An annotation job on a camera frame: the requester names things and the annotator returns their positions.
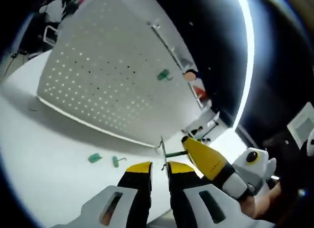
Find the person's right hand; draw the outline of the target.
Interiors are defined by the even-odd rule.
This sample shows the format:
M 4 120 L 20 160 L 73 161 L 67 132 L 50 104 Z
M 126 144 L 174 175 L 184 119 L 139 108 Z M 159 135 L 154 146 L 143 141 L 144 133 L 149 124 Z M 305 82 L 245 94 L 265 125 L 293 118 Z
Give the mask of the person's right hand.
M 255 220 L 282 223 L 292 212 L 298 197 L 296 187 L 288 187 L 278 182 L 258 200 L 248 196 L 239 202 L 242 213 Z

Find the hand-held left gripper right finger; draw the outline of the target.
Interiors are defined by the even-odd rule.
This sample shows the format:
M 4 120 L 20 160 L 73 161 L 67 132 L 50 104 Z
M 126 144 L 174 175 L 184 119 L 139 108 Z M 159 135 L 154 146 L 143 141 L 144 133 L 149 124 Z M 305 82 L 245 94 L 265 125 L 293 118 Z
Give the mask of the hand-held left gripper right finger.
M 202 184 L 187 164 L 168 162 L 170 204 L 179 228 L 273 228 L 242 213 L 240 204 L 213 184 Z

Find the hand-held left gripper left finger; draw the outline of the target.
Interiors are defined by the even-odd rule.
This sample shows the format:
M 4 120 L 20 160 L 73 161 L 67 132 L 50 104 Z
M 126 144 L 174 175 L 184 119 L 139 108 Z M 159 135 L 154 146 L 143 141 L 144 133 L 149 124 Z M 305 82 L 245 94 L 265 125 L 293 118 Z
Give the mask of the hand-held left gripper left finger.
M 110 185 L 88 200 L 80 215 L 55 228 L 146 228 L 151 208 L 152 162 L 126 169 L 118 185 Z

